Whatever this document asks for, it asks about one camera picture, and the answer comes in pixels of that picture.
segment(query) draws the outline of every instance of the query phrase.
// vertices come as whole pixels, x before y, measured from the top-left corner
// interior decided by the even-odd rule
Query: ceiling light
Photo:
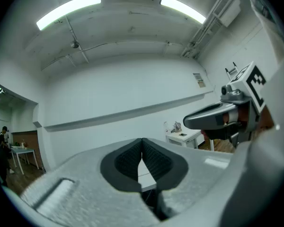
[[[186,15],[192,17],[193,19],[197,20],[201,24],[203,24],[204,21],[206,20],[206,18],[200,13],[198,13],[196,10],[192,9],[188,5],[182,2],[179,2],[177,0],[161,0],[160,4],[166,7],[178,10],[181,13],[185,13]]]
[[[72,0],[67,3],[64,3],[60,7],[57,7],[53,11],[46,14],[42,19],[37,22],[37,26],[40,30],[44,29],[50,23],[56,21],[68,13],[71,13],[75,10],[101,3],[101,0]]]

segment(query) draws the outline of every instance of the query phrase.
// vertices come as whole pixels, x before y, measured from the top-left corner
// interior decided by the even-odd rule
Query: desk
[[[15,164],[15,168],[17,168],[17,165],[16,165],[16,162],[15,162],[14,154],[17,156],[19,167],[20,167],[20,170],[21,170],[23,175],[24,175],[24,172],[22,170],[22,166],[21,166],[21,163],[20,163],[20,160],[19,160],[19,154],[24,154],[24,160],[25,160],[25,157],[26,157],[27,161],[28,161],[28,164],[29,164],[27,153],[30,153],[30,152],[32,152],[34,154],[35,163],[36,163],[37,169],[39,169],[34,149],[31,149],[31,148],[26,148],[26,149],[25,148],[15,148],[15,146],[14,146],[14,148],[11,148],[11,155],[13,156],[13,161],[14,161],[14,164]]]
[[[187,143],[193,141],[194,147],[198,149],[197,137],[201,135],[201,131],[193,131],[193,132],[174,132],[167,135],[167,139],[169,143],[172,141],[176,141],[181,143],[182,146],[187,147]]]

